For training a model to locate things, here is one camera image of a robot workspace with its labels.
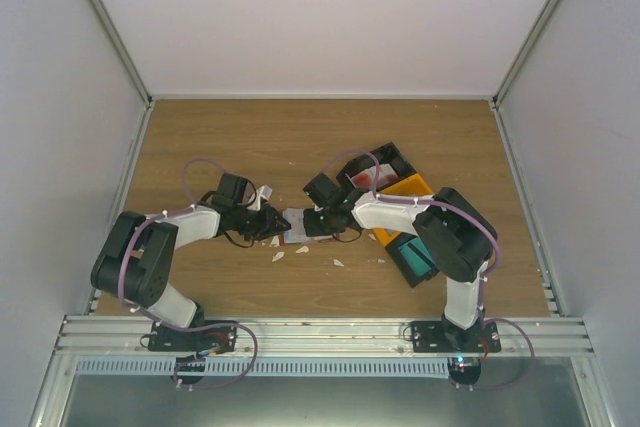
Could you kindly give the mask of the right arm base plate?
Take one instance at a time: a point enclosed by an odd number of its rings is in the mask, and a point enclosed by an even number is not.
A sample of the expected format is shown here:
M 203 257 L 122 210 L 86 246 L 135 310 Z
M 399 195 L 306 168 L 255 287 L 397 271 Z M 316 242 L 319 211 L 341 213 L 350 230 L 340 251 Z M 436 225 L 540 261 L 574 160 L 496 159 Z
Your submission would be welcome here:
M 413 321 L 409 335 L 415 353 L 498 353 L 502 350 L 495 322 L 477 320 L 462 329 L 447 319 Z

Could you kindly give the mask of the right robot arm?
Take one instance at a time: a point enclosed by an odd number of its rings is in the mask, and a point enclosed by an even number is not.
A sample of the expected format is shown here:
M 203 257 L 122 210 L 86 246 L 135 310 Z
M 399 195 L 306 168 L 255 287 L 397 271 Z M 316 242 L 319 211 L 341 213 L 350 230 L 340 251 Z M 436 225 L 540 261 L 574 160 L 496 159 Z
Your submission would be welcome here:
M 464 352 L 477 342 L 475 324 L 483 316 L 484 283 L 499 264 L 501 250 L 494 228 L 455 189 L 426 196 L 346 190 L 320 173 L 303 191 L 314 204 L 303 215 L 309 237 L 379 228 L 420 238 L 436 269 L 447 278 L 444 343 Z

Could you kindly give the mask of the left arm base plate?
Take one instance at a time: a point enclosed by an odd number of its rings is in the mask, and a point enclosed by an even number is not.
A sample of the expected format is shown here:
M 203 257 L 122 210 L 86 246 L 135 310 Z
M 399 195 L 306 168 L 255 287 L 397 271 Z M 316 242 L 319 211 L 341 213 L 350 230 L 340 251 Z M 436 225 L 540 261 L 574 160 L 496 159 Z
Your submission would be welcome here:
M 153 324 L 151 331 L 140 338 L 139 344 L 151 352 L 222 354 L 235 350 L 236 334 L 236 325 L 216 326 L 198 332 L 182 332 Z

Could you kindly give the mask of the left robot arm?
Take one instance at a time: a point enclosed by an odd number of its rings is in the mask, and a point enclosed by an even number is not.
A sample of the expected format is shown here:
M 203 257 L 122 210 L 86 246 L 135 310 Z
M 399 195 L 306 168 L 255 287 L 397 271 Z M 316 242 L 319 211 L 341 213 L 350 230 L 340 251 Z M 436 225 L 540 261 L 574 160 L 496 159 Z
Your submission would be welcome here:
M 92 286 L 171 329 L 185 351 L 203 345 L 205 325 L 196 319 L 198 304 L 170 284 L 174 252 L 195 242 L 239 234 L 248 247 L 291 229 L 269 204 L 271 188 L 224 173 L 218 187 L 188 207 L 117 217 L 90 274 Z

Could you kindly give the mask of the brown leather card holder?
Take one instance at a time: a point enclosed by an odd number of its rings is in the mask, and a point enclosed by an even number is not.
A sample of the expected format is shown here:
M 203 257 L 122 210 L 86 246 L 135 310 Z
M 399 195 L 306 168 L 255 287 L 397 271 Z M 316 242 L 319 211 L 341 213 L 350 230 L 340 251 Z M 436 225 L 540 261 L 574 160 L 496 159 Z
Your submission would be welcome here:
M 303 225 L 303 210 L 299 208 L 286 208 L 282 217 L 291 225 L 291 228 L 283 234 L 285 244 L 302 244 L 310 242 L 326 242 L 334 240 L 332 236 L 307 236 Z

